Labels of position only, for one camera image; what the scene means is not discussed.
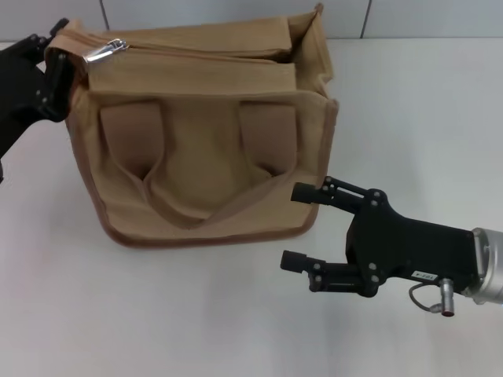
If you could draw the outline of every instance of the bag strap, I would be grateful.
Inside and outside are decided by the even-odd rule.
[[[296,165],[296,111],[291,105],[243,103],[239,108],[244,152],[273,177],[231,199],[207,218],[187,216],[151,190],[152,177],[164,161],[163,120],[156,102],[121,104],[101,109],[108,150],[116,165],[165,220],[195,229],[232,217],[281,185]]]

